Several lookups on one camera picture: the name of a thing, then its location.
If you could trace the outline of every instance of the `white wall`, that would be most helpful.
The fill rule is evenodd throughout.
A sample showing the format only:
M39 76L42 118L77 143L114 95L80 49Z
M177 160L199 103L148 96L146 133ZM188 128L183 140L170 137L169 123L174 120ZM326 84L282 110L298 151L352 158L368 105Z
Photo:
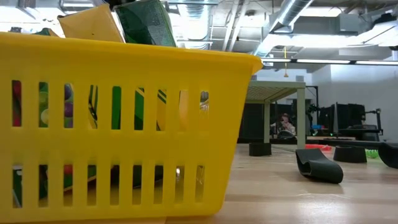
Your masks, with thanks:
M398 142L398 67L328 65L312 75L319 86L320 106L356 103L365 110L381 109L381 139ZM377 124L375 114L367 114L367 124Z

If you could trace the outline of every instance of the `red object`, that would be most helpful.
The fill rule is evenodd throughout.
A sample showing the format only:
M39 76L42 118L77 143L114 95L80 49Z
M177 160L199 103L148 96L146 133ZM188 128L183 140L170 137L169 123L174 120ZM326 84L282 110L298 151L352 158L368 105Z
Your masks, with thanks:
M15 111L13 111L13 113L14 113L14 119L12 120L12 125L14 127L20 127L21 126L21 117L18 116Z
M14 90L15 95L20 100L20 98L21 98L21 82L20 81L12 81L12 89Z
M63 167L63 173L64 174L68 174L68 175L72 175L73 174L73 166L72 165L65 165Z
M331 146L320 144L306 144L305 149L320 149L322 151L331 151Z

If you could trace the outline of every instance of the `yellow plastic basket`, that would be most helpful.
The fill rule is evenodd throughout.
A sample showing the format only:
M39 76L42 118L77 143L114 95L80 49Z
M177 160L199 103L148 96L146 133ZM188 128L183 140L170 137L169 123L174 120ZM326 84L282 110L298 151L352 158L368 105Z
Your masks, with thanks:
M224 200L247 87L261 67L258 58L245 54L0 33L0 222L216 213ZM12 80L22 84L21 127L12 127ZM37 119L39 82L49 85L48 128L39 128ZM70 129L63 127L65 83L72 83L74 91ZM98 129L89 128L90 85L98 86ZM122 89L119 130L111 129L114 86ZM137 87L145 88L142 131L134 130ZM156 129L158 90L167 90L164 131ZM182 90L188 93L185 130L179 124ZM200 112L201 91L209 92L206 116ZM13 206L16 164L23 167L21 208ZM73 164L69 199L63 195L65 164ZM96 165L94 193L87 186L89 164ZM39 165L48 165L45 206L39 200ZM110 187L114 165L120 170L116 196ZM142 187L133 190L134 165L142 166ZM154 184L155 166L163 166L161 187ZM88 205L90 195L94 205ZM66 200L72 203L65 206Z

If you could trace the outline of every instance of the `black foam block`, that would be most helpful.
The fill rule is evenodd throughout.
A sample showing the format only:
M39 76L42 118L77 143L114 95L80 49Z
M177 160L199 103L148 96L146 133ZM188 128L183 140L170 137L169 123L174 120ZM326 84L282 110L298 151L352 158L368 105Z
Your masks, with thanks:
M398 144L382 143L379 147L379 156L387 166L398 169Z
M270 143L250 143L249 156L270 156L271 144Z
M320 149L297 149L298 170L304 177L339 184L343 180L341 167L323 155Z
M352 163L367 162L365 148L355 146L336 146L333 160Z

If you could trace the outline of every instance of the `table leg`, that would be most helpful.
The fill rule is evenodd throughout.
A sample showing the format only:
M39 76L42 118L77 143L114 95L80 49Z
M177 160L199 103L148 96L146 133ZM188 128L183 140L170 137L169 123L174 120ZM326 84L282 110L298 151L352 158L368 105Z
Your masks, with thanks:
M297 149L305 149L305 89L297 89Z

